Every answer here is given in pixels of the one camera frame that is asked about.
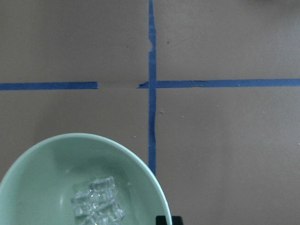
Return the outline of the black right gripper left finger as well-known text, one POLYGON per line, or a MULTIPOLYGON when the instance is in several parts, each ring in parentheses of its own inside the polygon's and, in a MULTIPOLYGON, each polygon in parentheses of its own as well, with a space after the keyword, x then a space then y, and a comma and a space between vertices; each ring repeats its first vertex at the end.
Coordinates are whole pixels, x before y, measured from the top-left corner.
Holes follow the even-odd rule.
POLYGON ((162 215, 156 216, 156 225, 166 225, 166 217, 162 215))

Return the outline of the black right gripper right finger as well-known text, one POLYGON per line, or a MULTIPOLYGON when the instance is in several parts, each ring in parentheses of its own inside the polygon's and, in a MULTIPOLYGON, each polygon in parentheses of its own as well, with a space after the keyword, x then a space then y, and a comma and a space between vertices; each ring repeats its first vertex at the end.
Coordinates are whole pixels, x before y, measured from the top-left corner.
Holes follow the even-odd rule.
POLYGON ((183 225, 183 219, 181 216, 172 216, 172 225, 183 225))

